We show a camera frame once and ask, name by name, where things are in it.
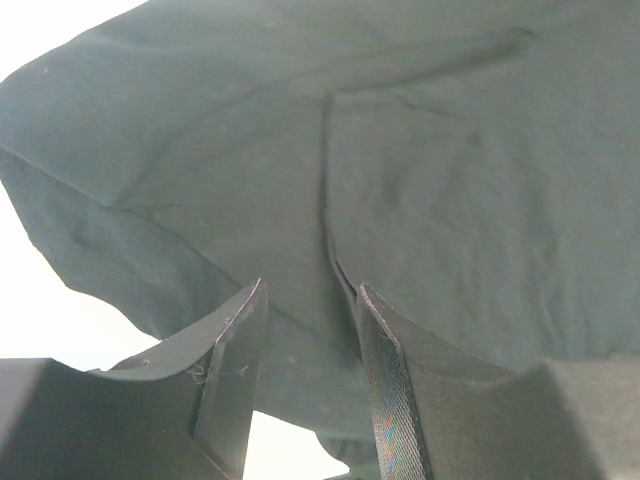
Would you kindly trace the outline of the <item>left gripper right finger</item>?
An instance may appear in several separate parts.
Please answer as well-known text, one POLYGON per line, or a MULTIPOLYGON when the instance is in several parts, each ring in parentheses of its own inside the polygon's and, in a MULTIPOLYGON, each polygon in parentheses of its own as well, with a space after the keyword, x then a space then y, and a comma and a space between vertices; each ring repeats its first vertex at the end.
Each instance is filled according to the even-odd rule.
POLYGON ((635 479, 637 360, 514 373, 359 289, 357 329, 386 479, 635 479))

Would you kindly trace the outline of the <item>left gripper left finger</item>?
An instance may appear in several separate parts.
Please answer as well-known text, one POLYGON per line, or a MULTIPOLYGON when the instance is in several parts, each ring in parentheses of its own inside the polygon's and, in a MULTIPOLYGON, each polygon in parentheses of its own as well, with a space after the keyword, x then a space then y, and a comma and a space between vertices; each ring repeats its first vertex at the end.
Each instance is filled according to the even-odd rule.
POLYGON ((263 282, 108 371, 1 363, 5 479, 239 479, 267 316, 263 282))

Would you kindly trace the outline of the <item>black t shirt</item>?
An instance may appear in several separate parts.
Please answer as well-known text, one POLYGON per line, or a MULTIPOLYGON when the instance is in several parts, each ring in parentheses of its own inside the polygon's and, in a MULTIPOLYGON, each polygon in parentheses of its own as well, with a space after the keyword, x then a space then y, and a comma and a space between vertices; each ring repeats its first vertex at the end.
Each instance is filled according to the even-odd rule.
POLYGON ((71 289, 168 337, 254 279, 258 410, 376 462, 368 284, 512 370, 639 351, 635 1, 149 1, 1 85, 71 289))

